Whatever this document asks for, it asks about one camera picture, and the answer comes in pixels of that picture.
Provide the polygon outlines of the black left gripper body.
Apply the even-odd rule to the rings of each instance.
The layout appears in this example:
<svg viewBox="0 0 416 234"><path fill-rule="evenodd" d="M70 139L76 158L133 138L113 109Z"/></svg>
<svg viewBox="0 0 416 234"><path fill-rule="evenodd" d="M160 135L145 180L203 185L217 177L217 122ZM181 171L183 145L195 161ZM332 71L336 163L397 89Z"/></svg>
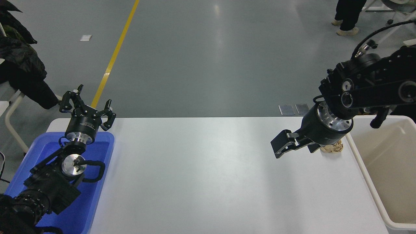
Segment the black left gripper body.
<svg viewBox="0 0 416 234"><path fill-rule="evenodd" d="M97 110L73 109L65 138L95 139L101 123Z"/></svg>

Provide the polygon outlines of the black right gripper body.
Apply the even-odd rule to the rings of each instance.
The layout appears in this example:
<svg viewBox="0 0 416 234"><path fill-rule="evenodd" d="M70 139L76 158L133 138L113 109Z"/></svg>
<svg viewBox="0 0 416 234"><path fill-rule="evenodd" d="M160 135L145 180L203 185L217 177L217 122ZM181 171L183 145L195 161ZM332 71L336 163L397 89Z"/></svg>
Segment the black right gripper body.
<svg viewBox="0 0 416 234"><path fill-rule="evenodd" d="M318 145L332 145L352 130L352 119L341 119L327 104L315 104L303 117L300 135Z"/></svg>

